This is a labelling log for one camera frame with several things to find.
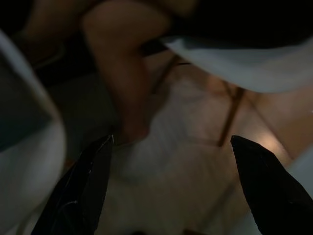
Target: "leg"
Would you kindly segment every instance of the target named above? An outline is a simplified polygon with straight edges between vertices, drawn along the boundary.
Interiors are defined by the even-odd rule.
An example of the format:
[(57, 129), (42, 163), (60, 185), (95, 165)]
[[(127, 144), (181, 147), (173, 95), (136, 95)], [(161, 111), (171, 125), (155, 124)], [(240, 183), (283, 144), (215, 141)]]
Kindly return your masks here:
[(120, 114), (123, 142), (144, 138), (149, 131), (144, 108), (150, 84), (138, 48), (165, 33), (170, 23), (166, 14), (131, 0), (105, 1), (82, 20), (87, 42)]
[(97, 0), (34, 0), (24, 29), (13, 37), (32, 64), (49, 58), (78, 29), (80, 18)]

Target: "tiled floor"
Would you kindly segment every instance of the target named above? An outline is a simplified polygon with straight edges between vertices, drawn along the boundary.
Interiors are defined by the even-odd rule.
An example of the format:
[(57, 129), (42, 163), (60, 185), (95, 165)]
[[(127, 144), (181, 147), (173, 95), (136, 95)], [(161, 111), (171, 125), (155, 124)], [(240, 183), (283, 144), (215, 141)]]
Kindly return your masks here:
[[(148, 58), (150, 71), (157, 74), (171, 56), (166, 52)], [(93, 79), (90, 91), (99, 89), (95, 88), (98, 79)], [(87, 81), (91, 79), (82, 78), (80, 87), (85, 88)], [(168, 81), (150, 97), (150, 111), (155, 115), (149, 137), (114, 154), (97, 235), (130, 235), (136, 230), (148, 235), (180, 235), (184, 229), (225, 235), (248, 212), (229, 141), (222, 148), (212, 145), (230, 105), (221, 80), (188, 65), (177, 67)], [(64, 103), (59, 90), (54, 88), (52, 93), (64, 110), (71, 102), (82, 102), (95, 112), (99, 107), (110, 107), (89, 107), (87, 100), (97, 98), (94, 92), (86, 91), (77, 93), (83, 93), (84, 99), (77, 95), (75, 101)], [(277, 95), (248, 92), (229, 137), (236, 134), (257, 141), (289, 165), (312, 142), (312, 90)], [(103, 118), (108, 116), (104, 110), (110, 112), (102, 109)], [(75, 112), (65, 112), (72, 131), (90, 114), (84, 111), (84, 119), (73, 123)], [(93, 126), (85, 129), (101, 122), (96, 118)]]

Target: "chair leg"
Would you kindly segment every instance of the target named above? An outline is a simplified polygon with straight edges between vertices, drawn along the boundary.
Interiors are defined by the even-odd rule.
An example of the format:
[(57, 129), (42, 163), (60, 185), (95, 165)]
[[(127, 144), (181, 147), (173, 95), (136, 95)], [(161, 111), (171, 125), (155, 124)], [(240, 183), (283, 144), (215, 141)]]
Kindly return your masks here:
[(238, 111), (239, 105), (240, 105), (240, 103), (244, 97), (244, 94), (245, 94), (245, 89), (238, 87), (236, 90), (236, 94), (234, 96), (234, 99), (232, 100), (232, 105), (231, 105), (230, 110), (228, 112), (227, 119), (226, 119), (225, 125), (224, 125), (223, 130), (222, 130), (222, 134), (221, 134), (220, 139), (218, 141), (219, 147), (222, 147), (225, 143), (228, 132), (229, 132), (230, 127), (234, 121), (234, 118), (235, 118), (236, 113)]
[(177, 65), (177, 63), (179, 62), (180, 57), (178, 55), (175, 55), (171, 61), (168, 63), (168, 65), (166, 66), (166, 68), (164, 69), (164, 71), (162, 72), (160, 79), (156, 82), (156, 84), (154, 85), (153, 89), (152, 89), (152, 94), (156, 94), (158, 89), (162, 86), (162, 84), (164, 83), (164, 81), (166, 80), (167, 76), (170, 74), (170, 72), (172, 71), (172, 69)]

